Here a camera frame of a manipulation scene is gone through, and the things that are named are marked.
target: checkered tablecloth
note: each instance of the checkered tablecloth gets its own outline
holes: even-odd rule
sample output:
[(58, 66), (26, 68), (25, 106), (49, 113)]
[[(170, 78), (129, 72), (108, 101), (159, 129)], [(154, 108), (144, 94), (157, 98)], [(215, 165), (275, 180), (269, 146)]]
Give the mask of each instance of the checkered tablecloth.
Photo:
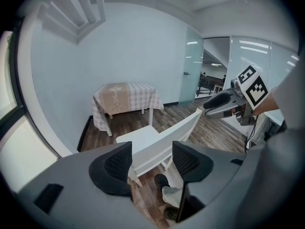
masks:
[(94, 125), (101, 131), (106, 131), (108, 126), (104, 113), (115, 115), (147, 108), (164, 106), (157, 90), (143, 82), (103, 85), (92, 97)]

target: white chair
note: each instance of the white chair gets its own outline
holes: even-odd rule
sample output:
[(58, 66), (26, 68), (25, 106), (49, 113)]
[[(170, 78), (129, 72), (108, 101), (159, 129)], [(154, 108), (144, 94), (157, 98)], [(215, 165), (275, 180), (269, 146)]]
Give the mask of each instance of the white chair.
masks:
[(164, 161), (172, 156), (173, 141), (186, 141), (201, 114), (202, 110), (197, 108), (195, 113), (161, 133), (149, 125), (117, 137), (117, 143), (132, 141), (132, 165), (128, 176), (142, 187), (139, 176), (159, 164), (168, 169), (173, 162), (173, 157), (168, 164), (165, 164)]

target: chair backrest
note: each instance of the chair backrest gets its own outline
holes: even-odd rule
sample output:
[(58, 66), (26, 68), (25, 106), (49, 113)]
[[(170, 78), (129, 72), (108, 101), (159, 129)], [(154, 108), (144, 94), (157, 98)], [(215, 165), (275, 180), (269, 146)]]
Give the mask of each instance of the chair backrest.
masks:
[(147, 160), (148, 157), (150, 160), (153, 160), (156, 156), (169, 150), (171, 153), (173, 141), (186, 141), (196, 126), (201, 114), (202, 110), (197, 108), (195, 113), (161, 132), (153, 144), (132, 156), (132, 166), (136, 169), (142, 166), (143, 160)]

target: sticker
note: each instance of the sticker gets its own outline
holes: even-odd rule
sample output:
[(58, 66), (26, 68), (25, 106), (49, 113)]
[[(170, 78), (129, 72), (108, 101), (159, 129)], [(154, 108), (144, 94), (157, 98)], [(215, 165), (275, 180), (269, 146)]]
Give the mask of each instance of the sticker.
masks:
[(245, 94), (252, 109), (255, 109), (260, 104), (260, 102), (268, 95), (268, 90), (260, 76), (258, 76), (252, 82), (252, 84), (245, 91)]
[(239, 81), (239, 85), (242, 85), (245, 83), (245, 81), (249, 80), (249, 78), (254, 75), (256, 70), (252, 66), (248, 66), (239, 76), (237, 76), (237, 79)]

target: shoe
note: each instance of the shoe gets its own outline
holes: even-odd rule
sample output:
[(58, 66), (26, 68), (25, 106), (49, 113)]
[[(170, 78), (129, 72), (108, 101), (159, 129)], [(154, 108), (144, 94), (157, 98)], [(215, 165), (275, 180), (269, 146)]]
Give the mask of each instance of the shoe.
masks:
[(168, 184), (168, 180), (166, 178), (165, 175), (163, 174), (157, 174), (155, 177), (154, 177), (154, 182), (156, 184), (156, 186), (158, 187), (159, 191), (162, 193), (162, 188), (163, 187), (171, 187), (169, 184)]
[(165, 219), (174, 220), (176, 221), (178, 215), (178, 208), (175, 207), (168, 207), (164, 210), (163, 216)]

